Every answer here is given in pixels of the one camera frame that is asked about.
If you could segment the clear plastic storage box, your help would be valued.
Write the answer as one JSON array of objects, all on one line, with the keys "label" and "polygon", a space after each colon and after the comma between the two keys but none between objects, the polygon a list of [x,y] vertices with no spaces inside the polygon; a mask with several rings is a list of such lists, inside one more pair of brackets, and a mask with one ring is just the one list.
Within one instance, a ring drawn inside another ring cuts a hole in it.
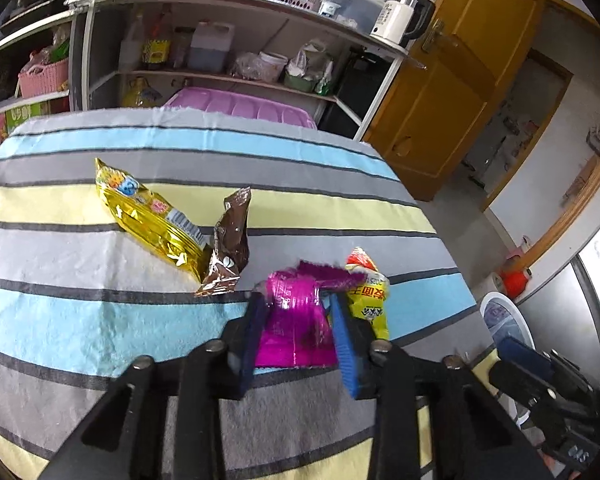
[{"label": "clear plastic storage box", "polygon": [[381,10],[382,4],[375,0],[321,0],[317,13],[369,35]]}]

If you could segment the white electric kettle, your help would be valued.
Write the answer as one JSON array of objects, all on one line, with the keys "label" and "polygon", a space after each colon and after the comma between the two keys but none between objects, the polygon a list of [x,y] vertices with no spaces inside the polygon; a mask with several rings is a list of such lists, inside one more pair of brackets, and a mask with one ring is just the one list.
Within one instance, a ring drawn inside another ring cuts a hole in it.
[{"label": "white electric kettle", "polygon": [[436,5],[431,0],[387,0],[370,36],[405,48],[426,32],[434,12]]}]

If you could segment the white trash bin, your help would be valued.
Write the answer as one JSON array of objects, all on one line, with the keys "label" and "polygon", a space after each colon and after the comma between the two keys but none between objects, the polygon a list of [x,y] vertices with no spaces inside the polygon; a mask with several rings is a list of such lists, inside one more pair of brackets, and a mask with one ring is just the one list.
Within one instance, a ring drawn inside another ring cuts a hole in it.
[{"label": "white trash bin", "polygon": [[[500,292],[488,292],[480,300],[479,310],[494,344],[499,344],[502,339],[511,336],[528,347],[535,348],[526,320],[516,304],[507,296]],[[528,408],[524,408],[501,391],[498,392],[498,402],[519,428],[524,426],[529,419]]]}]

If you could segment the brown silver candy wrapper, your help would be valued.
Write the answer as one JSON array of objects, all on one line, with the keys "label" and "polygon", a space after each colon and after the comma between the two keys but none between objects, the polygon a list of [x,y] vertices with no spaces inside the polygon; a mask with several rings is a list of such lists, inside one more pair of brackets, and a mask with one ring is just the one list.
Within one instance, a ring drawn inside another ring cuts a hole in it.
[{"label": "brown silver candy wrapper", "polygon": [[196,295],[198,297],[232,292],[248,264],[247,223],[251,188],[238,188],[224,198],[224,212],[213,230],[208,271]]}]

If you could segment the white jerrycan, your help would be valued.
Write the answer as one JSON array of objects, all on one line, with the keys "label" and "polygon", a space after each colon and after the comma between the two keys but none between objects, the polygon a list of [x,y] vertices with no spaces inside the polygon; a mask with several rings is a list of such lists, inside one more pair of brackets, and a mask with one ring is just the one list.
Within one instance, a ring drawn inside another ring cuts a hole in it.
[{"label": "white jerrycan", "polygon": [[234,33],[233,24],[200,21],[190,40],[187,68],[194,72],[222,73]]}]

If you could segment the orange wooden door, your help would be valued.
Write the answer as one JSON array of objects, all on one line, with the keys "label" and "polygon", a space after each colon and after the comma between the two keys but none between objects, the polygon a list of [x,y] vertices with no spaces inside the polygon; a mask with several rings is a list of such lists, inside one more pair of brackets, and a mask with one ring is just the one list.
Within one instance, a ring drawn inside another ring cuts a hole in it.
[{"label": "orange wooden door", "polygon": [[432,200],[496,112],[543,0],[436,0],[364,139],[416,200]]}]

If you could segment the gold snack wrapper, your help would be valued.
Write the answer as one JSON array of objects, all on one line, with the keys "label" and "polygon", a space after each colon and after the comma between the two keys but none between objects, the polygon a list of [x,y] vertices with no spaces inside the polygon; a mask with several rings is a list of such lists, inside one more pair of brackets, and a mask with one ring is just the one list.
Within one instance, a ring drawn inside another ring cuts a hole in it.
[{"label": "gold snack wrapper", "polygon": [[211,247],[204,233],[159,193],[132,174],[95,159],[95,185],[114,221],[154,255],[200,285]]}]

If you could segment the white plastic tub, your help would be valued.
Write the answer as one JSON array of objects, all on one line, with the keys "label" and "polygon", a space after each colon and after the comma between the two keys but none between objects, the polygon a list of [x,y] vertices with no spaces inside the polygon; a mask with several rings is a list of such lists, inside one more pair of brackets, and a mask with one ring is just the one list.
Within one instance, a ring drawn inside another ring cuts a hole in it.
[{"label": "white plastic tub", "polygon": [[261,65],[260,79],[271,84],[279,80],[280,74],[289,62],[285,55],[264,51],[259,52],[258,59]]}]

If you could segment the colourful cardboard box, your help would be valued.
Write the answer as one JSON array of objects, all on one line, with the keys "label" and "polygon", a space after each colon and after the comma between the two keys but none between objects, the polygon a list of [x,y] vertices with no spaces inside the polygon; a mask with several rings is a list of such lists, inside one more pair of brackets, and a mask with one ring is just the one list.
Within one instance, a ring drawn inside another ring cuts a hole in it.
[{"label": "colourful cardboard box", "polygon": [[8,136],[28,119],[50,114],[50,103],[33,103],[16,106],[0,113],[0,145]]}]

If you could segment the white metal shelf rack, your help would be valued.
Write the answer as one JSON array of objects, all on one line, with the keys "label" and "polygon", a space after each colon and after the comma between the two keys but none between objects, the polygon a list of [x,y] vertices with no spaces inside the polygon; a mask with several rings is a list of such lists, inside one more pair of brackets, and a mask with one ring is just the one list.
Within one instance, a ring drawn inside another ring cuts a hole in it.
[{"label": "white metal shelf rack", "polygon": [[361,139],[409,58],[402,44],[279,0],[67,0],[0,40],[0,113],[59,98],[72,110],[161,105],[194,86],[314,119],[336,107]]}]

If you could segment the pink woven basket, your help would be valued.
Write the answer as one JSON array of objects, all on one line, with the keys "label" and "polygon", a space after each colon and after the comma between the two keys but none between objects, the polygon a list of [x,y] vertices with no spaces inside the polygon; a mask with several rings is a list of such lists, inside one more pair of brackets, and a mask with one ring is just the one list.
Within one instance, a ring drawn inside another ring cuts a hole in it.
[{"label": "pink woven basket", "polygon": [[18,74],[19,93],[23,98],[54,93],[60,91],[68,79],[68,58],[46,65],[31,65]]}]

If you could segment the pink plastic stool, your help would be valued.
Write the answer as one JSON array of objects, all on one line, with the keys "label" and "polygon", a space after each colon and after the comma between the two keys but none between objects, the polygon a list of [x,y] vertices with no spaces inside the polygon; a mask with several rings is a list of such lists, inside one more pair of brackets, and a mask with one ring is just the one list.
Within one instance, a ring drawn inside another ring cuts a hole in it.
[{"label": "pink plastic stool", "polygon": [[185,87],[174,93],[164,106],[188,107],[208,113],[316,128],[314,119],[302,108],[248,94],[204,87]]}]

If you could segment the magenta foil wrapper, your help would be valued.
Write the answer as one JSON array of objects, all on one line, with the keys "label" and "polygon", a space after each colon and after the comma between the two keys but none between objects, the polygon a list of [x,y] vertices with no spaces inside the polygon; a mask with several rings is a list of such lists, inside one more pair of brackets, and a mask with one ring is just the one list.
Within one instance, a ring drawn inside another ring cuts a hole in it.
[{"label": "magenta foil wrapper", "polygon": [[331,367],[337,364],[323,299],[364,281],[361,271],[301,260],[265,282],[268,317],[256,356],[259,368]]}]

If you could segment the dark sauce bottle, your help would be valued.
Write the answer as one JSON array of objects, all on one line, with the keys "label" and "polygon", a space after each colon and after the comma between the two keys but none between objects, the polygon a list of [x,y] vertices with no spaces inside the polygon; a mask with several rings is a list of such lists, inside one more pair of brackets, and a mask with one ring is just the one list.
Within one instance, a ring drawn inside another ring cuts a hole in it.
[{"label": "dark sauce bottle", "polygon": [[166,3],[145,38],[142,53],[143,68],[158,70],[168,64],[172,38],[172,9],[170,4]]}]

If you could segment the yellow cooking oil bottle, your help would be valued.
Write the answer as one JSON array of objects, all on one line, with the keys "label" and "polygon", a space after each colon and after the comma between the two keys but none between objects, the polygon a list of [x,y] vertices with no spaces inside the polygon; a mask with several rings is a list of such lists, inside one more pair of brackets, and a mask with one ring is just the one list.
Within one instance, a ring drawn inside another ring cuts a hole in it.
[{"label": "yellow cooking oil bottle", "polygon": [[128,91],[122,98],[122,107],[153,107],[162,99],[162,95],[151,87],[143,76],[135,77],[130,83]]}]

